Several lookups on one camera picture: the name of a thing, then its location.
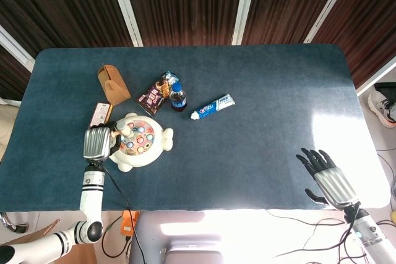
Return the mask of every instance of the metal chair leg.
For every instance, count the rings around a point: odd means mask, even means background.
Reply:
[[[25,233],[29,228],[29,224],[20,224],[20,225],[13,224],[8,218],[7,213],[5,212],[0,212],[0,221],[4,227],[6,227],[11,232],[15,232],[15,233]]]

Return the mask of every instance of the table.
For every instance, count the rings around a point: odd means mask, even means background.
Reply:
[[[364,207],[382,207],[389,188],[342,52],[333,45],[46,49],[35,63],[0,165],[0,211],[77,210],[86,162],[84,133],[105,101],[97,79],[115,65],[133,100],[111,118],[145,114],[135,103],[166,70],[187,108],[155,116],[174,129],[174,147],[131,172],[105,165],[136,210],[318,208],[319,190],[296,160],[321,148],[344,169]],[[189,116],[229,93],[236,105],[199,121]],[[107,177],[103,210],[125,204]]]

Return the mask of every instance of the robotic arm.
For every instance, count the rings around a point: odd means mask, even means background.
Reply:
[[[92,244],[101,238],[101,202],[105,184],[101,163],[118,149],[121,141],[121,137],[118,137],[116,146],[110,148],[110,133],[109,127],[96,127],[85,133],[84,158],[89,165],[84,172],[80,210],[87,220],[34,242],[0,246],[0,264],[49,263],[69,253],[73,245]]]
[[[296,155],[308,173],[322,190],[324,197],[318,197],[311,190],[305,192],[316,203],[331,204],[345,214],[345,221],[352,224],[352,230],[361,245],[376,264],[396,264],[396,250],[386,239],[369,213],[360,208],[359,199],[342,170],[334,164],[324,151],[301,149],[306,157]]]

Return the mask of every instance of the bottle label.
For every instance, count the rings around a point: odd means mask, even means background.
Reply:
[[[171,101],[171,103],[175,108],[182,108],[186,104],[186,99],[183,99],[183,101]]]

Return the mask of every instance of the robot finger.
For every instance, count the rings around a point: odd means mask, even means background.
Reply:
[[[316,171],[314,169],[314,167],[312,166],[312,164],[303,156],[301,155],[296,155],[297,159],[299,159],[305,166],[305,168],[307,169],[308,173],[314,177]]]
[[[315,169],[315,172],[319,172],[324,169],[322,165],[320,165],[319,162],[316,160],[315,156],[309,150],[307,150],[306,148],[301,148],[301,151],[303,151],[303,153],[308,157],[313,168]]]
[[[310,189],[305,189],[305,193],[307,196],[315,203],[317,204],[324,204],[324,205],[329,205],[327,202],[326,198],[324,197],[318,197],[317,195],[314,194]]]
[[[319,150],[319,153],[322,154],[322,156],[326,159],[328,168],[336,167],[333,160],[330,158],[329,154],[327,154],[325,151],[322,151],[322,150]]]
[[[323,167],[323,169],[328,168],[326,161],[324,161],[323,157],[317,151],[311,150],[311,153],[315,156],[317,162]]]

